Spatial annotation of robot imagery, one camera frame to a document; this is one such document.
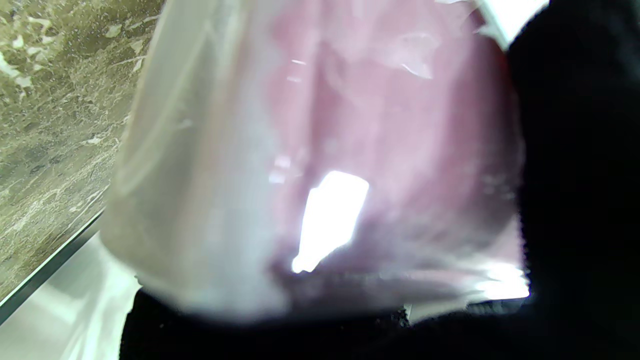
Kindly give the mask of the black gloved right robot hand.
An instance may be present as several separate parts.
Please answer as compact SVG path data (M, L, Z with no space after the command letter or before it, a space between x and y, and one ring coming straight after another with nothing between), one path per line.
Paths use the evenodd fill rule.
M510 44L526 156L531 296L513 312L402 310L317 325L208 325L138 291L121 360L637 360L637 0L551 0Z

